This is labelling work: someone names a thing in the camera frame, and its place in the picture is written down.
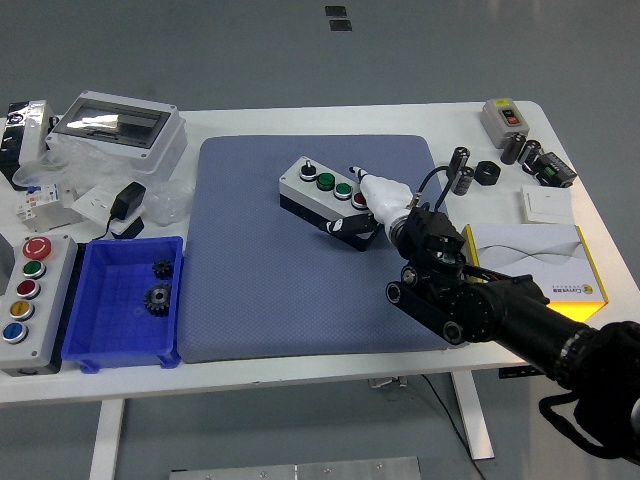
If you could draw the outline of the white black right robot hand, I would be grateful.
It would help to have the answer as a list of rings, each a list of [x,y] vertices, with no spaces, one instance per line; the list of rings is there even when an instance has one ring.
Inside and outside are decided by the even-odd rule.
[[[373,231],[382,225],[389,241],[397,246],[414,199],[410,188],[404,183],[372,175],[357,166],[349,170],[356,175],[370,212],[320,223],[318,228],[330,235],[345,237]]]

